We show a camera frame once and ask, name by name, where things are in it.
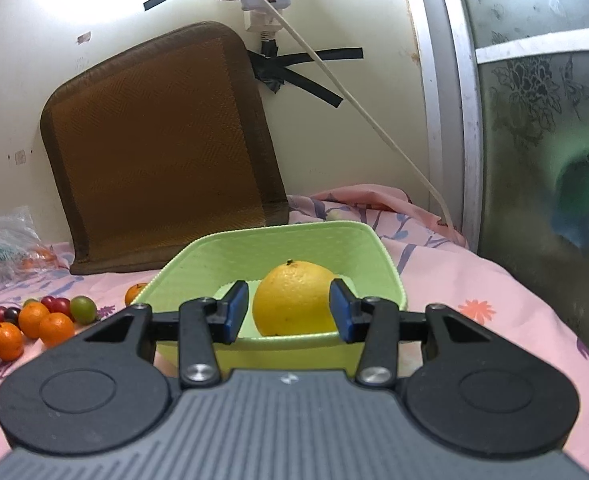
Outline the green tomato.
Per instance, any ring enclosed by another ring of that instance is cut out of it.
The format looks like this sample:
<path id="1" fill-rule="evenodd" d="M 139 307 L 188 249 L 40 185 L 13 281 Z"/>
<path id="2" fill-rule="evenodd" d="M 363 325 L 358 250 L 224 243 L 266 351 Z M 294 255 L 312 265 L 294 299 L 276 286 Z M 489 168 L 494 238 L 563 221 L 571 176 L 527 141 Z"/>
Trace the green tomato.
<path id="1" fill-rule="evenodd" d="M 96 321 L 97 307 L 92 299 L 87 296 L 76 296 L 70 300 L 70 312 L 75 322 L 81 325 L 89 325 Z"/>

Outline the lone orange tangerine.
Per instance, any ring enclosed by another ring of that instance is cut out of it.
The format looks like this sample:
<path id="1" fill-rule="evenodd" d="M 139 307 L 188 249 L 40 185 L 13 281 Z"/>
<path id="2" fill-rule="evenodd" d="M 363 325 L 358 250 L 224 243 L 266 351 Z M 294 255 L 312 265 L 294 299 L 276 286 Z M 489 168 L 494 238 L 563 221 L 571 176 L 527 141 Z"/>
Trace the lone orange tangerine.
<path id="1" fill-rule="evenodd" d="M 130 286 L 124 295 L 124 304 L 126 306 L 133 304 L 134 300 L 137 298 L 137 296 L 142 292 L 142 290 L 146 286 L 147 286 L 147 283 L 136 283 L 136 284 Z"/>

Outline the large yellow grapefruit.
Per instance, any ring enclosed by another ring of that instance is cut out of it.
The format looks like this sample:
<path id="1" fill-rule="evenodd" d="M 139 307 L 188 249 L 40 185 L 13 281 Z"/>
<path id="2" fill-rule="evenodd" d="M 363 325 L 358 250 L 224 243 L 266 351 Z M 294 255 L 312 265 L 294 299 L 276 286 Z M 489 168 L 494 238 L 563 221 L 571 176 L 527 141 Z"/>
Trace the large yellow grapefruit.
<path id="1" fill-rule="evenodd" d="M 336 330 L 329 289 L 336 275 L 318 264 L 287 260 L 259 284 L 252 318 L 264 337 L 325 334 Z"/>

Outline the clear plastic bag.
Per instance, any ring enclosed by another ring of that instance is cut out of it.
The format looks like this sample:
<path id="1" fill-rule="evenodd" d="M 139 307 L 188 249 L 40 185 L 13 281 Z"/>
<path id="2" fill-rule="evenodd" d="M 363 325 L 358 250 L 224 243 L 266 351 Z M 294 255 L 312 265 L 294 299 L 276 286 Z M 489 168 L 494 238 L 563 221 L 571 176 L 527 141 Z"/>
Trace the clear plastic bag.
<path id="1" fill-rule="evenodd" d="M 27 206 L 0 214 L 0 284 L 58 268 L 58 258 L 35 231 Z"/>

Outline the green plastic basin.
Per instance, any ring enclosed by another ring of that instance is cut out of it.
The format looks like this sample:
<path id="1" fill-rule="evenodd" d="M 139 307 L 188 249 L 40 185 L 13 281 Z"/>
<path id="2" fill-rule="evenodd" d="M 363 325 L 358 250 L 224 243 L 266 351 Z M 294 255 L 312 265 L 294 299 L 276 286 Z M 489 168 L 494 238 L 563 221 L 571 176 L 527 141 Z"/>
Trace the green plastic basin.
<path id="1" fill-rule="evenodd" d="M 297 223 L 216 233 L 195 240 L 137 296 L 154 312 L 200 297 L 221 298 L 238 281 L 249 308 L 235 344 L 215 348 L 224 374 L 234 368 L 353 373 L 361 344 L 345 344 L 329 311 L 329 285 L 345 282 L 357 297 L 407 306 L 386 247 L 366 224 Z"/>

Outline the brown seat cushion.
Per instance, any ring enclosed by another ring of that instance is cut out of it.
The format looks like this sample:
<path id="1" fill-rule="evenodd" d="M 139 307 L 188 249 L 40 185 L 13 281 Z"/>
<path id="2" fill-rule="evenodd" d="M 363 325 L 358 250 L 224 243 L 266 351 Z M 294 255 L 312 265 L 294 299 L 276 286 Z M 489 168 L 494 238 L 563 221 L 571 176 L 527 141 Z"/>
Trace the brown seat cushion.
<path id="1" fill-rule="evenodd" d="M 250 56 L 223 24 L 173 30 L 69 80 L 40 134 L 75 274 L 159 269 L 200 237 L 288 220 Z"/>

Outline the frosted glass door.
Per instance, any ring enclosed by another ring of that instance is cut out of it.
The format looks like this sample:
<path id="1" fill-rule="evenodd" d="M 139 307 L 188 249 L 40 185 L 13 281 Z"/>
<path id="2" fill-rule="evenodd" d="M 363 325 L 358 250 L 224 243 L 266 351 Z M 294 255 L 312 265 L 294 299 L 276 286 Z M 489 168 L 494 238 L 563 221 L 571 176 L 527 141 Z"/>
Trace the frosted glass door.
<path id="1" fill-rule="evenodd" d="M 415 3 L 457 226 L 589 348 L 589 0 Z"/>

